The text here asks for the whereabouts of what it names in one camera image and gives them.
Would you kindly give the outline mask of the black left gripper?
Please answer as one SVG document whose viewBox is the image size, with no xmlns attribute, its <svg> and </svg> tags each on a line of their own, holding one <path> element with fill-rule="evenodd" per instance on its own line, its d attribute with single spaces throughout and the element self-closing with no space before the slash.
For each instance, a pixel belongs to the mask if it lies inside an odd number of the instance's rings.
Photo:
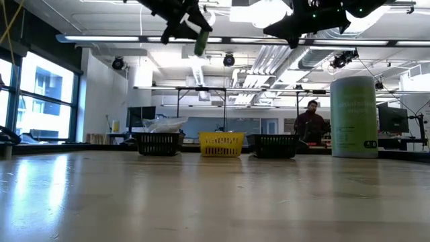
<svg viewBox="0 0 430 242">
<path fill-rule="evenodd" d="M 170 38 L 196 40 L 199 34 L 188 26 L 183 20 L 189 14 L 188 21 L 201 27 L 205 32 L 212 32 L 212 27 L 199 10 L 198 1 L 195 0 L 152 0 L 151 14 L 158 15 L 167 22 L 161 42 L 168 44 Z"/>
</svg>

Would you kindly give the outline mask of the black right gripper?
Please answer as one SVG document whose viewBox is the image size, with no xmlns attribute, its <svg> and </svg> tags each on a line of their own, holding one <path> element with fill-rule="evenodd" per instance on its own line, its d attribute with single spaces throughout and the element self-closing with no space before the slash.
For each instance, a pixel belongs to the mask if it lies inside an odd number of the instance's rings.
<svg viewBox="0 0 430 242">
<path fill-rule="evenodd" d="M 288 45 L 295 49 L 304 33 L 338 28 L 343 33 L 351 22 L 340 0 L 292 1 L 293 14 L 263 29 L 263 33 L 277 38 L 287 38 Z"/>
</svg>

